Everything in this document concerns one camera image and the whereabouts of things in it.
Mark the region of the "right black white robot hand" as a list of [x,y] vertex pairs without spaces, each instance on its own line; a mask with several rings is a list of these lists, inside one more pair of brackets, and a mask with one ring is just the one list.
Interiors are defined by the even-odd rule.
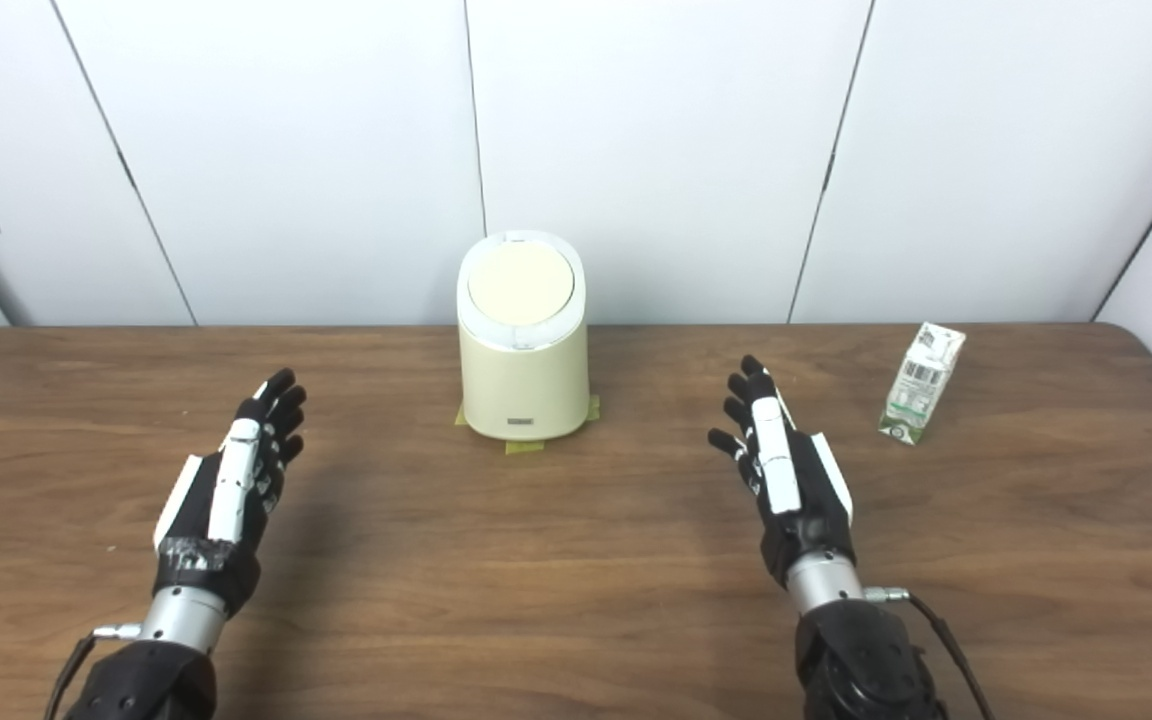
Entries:
[[809,558],[856,560],[852,505],[823,434],[797,429],[770,370],[745,355],[727,379],[723,414],[738,433],[708,429],[708,445],[735,462],[763,524],[760,553],[780,588]]

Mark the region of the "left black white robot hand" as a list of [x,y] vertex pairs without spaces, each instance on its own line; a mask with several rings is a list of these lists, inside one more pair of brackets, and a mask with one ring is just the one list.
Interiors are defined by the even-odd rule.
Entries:
[[195,589],[236,616],[262,577],[257,551],[303,448],[306,389],[289,367],[238,404],[218,450],[189,455],[154,530],[154,592]]

